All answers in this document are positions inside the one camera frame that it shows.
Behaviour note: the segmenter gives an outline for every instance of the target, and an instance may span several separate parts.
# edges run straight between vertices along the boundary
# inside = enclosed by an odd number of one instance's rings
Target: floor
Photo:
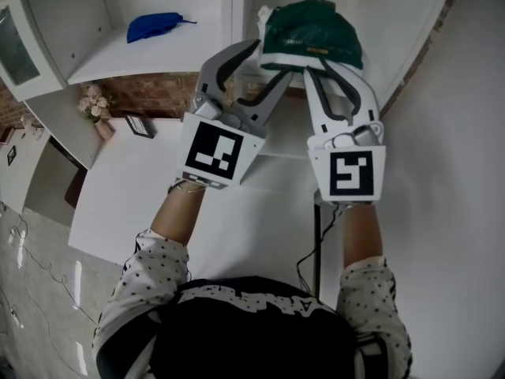
[[[5,310],[0,314],[0,355],[23,379],[99,377],[91,349],[95,324],[76,303],[97,321],[122,267],[68,247],[68,227],[30,210],[23,217],[28,224],[25,240],[10,232],[20,220],[16,213],[8,210],[0,218],[0,286],[7,297],[0,293]],[[23,223],[18,230],[25,235]],[[42,267],[50,265],[54,278],[66,276],[76,303],[23,247]],[[10,308],[17,318],[9,313]]]

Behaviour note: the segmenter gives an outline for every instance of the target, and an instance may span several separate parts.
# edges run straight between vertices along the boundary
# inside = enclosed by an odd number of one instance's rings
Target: white cabinet door
[[[18,101],[66,85],[27,0],[0,0],[0,77]]]

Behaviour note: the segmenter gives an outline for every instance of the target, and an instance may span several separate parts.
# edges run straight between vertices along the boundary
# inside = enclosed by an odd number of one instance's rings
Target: green bag
[[[354,27],[335,12],[333,2],[326,0],[304,0],[275,8],[265,27],[263,53],[325,58],[363,69]],[[281,63],[265,63],[261,67],[303,72],[302,67]]]

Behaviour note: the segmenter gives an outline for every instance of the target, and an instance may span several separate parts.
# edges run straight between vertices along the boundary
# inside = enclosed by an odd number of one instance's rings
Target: forearm
[[[356,205],[344,222],[344,267],[383,254],[375,206]]]
[[[166,196],[151,229],[158,235],[186,246],[193,233],[205,190],[191,182],[183,182],[180,187],[181,189],[174,188]]]

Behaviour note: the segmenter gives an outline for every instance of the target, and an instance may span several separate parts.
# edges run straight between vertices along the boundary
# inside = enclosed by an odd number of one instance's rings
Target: picture frame
[[[155,136],[151,127],[147,123],[146,118],[142,114],[124,111],[123,116],[128,122],[128,126],[132,130],[133,134],[146,137],[147,139],[152,139]]]
[[[7,164],[10,166],[16,157],[16,146],[13,146],[7,154]]]

